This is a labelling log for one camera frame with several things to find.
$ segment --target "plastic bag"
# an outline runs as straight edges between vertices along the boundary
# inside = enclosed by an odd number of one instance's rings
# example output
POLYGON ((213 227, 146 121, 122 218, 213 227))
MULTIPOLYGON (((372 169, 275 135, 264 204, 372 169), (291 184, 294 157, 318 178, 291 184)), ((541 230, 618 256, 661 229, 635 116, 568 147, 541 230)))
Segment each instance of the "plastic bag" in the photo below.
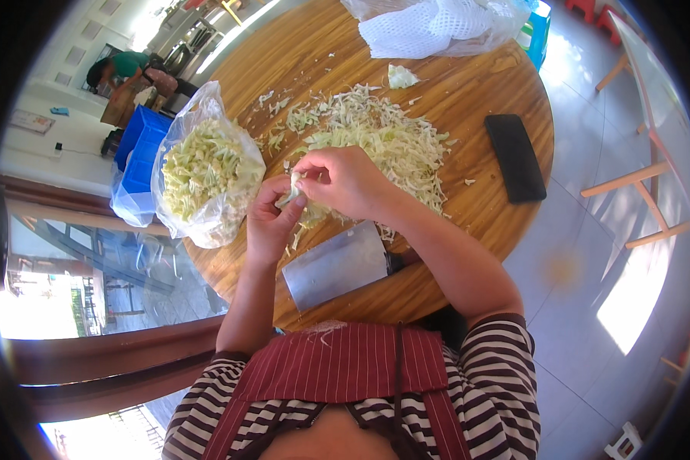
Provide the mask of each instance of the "plastic bag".
POLYGON ((471 56, 515 38, 536 0, 340 0, 372 58, 471 56))
POLYGON ((161 141, 151 172, 151 193, 156 205, 156 215, 169 229, 172 238, 188 236, 199 247, 212 249, 232 243, 238 234, 240 223, 248 211, 248 205, 258 193, 266 164, 258 147, 248 132, 225 118, 225 108, 220 97, 218 82, 207 82, 200 87, 192 99, 179 111, 171 123, 166 137, 161 141), (235 188, 208 200, 188 221, 171 212, 163 198, 165 183, 162 166, 171 147, 183 141, 203 120, 215 118, 221 122, 221 132, 228 138, 240 142, 243 154, 260 164, 260 170, 248 180, 239 180, 235 188))
POLYGON ((110 207, 115 214, 133 227, 147 227, 154 218, 156 210, 154 208, 151 192, 147 191, 139 194, 129 194, 123 187, 123 172, 118 168, 117 162, 113 161, 110 167, 110 207))

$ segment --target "cleaver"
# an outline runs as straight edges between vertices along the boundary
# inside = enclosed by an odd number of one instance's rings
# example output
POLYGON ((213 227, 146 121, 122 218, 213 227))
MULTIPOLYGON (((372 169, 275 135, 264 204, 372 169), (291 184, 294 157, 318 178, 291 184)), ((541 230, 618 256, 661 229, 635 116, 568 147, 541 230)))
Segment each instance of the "cleaver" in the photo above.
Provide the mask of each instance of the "cleaver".
POLYGON ((386 252, 376 225, 363 221, 314 246, 281 272, 296 309, 305 311, 420 260, 411 248, 401 254, 386 252))

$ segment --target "round wooden table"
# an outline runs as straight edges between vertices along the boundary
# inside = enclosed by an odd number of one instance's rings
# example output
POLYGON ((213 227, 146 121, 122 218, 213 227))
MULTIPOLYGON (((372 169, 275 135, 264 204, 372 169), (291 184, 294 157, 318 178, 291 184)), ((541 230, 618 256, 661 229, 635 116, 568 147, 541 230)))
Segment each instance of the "round wooden table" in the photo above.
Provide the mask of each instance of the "round wooden table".
MULTIPOLYGON (((329 96, 356 83, 383 85, 373 94, 411 109, 409 116, 426 115, 440 133, 449 131, 450 138, 459 139, 439 170, 442 190, 447 195, 444 212, 501 261, 521 239, 540 203, 508 203, 496 155, 483 125, 486 115, 521 116, 545 185, 550 179, 554 151, 550 102, 536 69, 513 40, 479 56, 371 59, 358 33, 358 21, 337 0, 318 0, 288 11, 254 32, 230 53, 211 79, 220 81, 227 116, 237 118, 254 138, 267 133, 279 120, 285 121, 287 110, 269 118, 269 103, 289 96, 293 97, 289 106, 306 102, 310 90, 322 90, 329 96), (411 69, 423 81, 406 89, 389 90, 389 63, 411 69), (258 96, 270 90, 275 90, 274 96, 260 109, 258 96), (408 101, 416 97, 422 98, 409 106, 408 101), (475 183, 466 186, 465 179, 475 179, 475 183)), ((266 177, 282 174, 285 159, 295 164, 298 157, 288 155, 301 145, 304 142, 287 131, 280 152, 268 152, 265 147, 266 177)), ((291 257, 284 254, 276 276, 276 326, 296 330, 326 319, 409 322, 447 304, 430 271, 417 263, 300 314, 281 268, 349 226, 329 218, 303 235, 291 257)), ((228 246, 203 250, 188 238, 184 245, 204 280, 224 299, 232 300, 245 258, 245 222, 228 246)), ((387 247, 400 252, 407 245, 399 235, 387 247)))

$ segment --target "black phone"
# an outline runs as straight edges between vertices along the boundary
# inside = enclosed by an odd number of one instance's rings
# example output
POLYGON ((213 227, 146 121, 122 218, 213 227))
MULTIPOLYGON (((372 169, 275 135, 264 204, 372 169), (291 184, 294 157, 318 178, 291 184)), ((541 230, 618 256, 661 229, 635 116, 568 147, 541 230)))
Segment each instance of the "black phone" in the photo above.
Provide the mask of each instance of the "black phone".
POLYGON ((486 116, 486 129, 496 150, 511 204, 547 198, 542 171, 522 119, 513 113, 486 116))

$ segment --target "person's hand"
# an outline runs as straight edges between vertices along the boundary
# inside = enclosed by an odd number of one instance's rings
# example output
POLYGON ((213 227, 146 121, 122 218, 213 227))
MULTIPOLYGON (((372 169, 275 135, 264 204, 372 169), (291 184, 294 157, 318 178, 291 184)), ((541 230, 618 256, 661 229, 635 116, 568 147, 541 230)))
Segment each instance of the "person's hand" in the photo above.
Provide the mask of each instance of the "person's hand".
POLYGON ((311 150, 294 172, 307 173, 296 182, 307 197, 353 219, 385 223, 384 213, 411 197, 390 183, 358 146, 311 150))
POLYGON ((246 261, 263 266, 275 265, 288 243, 289 233, 302 216, 307 198, 299 196, 283 210, 274 204, 287 194, 291 178, 286 174, 264 180, 258 196, 248 207, 248 253, 246 261))

